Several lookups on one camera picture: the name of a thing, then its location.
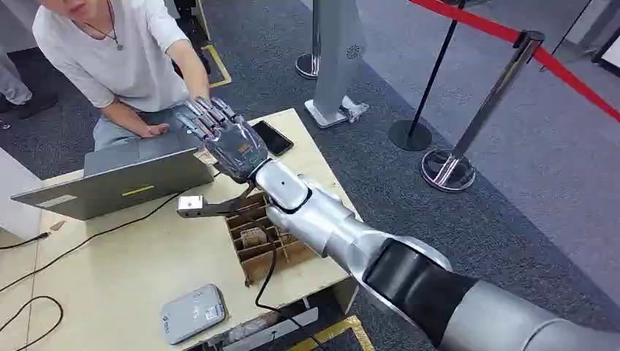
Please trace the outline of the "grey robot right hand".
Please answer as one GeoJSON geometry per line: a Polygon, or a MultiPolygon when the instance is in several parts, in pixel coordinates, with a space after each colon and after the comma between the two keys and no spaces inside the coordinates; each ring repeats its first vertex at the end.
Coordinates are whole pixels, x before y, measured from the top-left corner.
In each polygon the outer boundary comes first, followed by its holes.
{"type": "Polygon", "coordinates": [[[217,160],[217,169],[239,184],[253,182],[269,160],[262,138],[218,97],[188,99],[175,117],[217,160]]]}

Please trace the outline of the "person's right hand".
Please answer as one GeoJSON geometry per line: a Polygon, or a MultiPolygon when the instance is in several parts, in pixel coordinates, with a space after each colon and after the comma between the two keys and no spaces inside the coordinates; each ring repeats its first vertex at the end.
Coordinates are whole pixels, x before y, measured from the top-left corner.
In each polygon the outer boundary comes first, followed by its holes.
{"type": "Polygon", "coordinates": [[[157,124],[157,125],[145,125],[140,130],[139,136],[141,136],[141,138],[151,138],[151,137],[156,137],[158,135],[164,135],[168,133],[169,128],[170,128],[170,125],[166,123],[157,124]]]}

